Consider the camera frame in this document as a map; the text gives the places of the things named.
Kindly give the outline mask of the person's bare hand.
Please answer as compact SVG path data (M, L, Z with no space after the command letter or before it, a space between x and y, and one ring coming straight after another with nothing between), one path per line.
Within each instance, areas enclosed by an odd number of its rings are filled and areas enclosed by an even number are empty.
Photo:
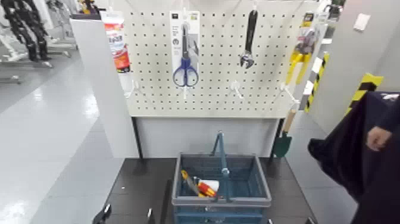
M368 132L366 144L371 150L379 151L385 147L391 136L392 132L375 126Z

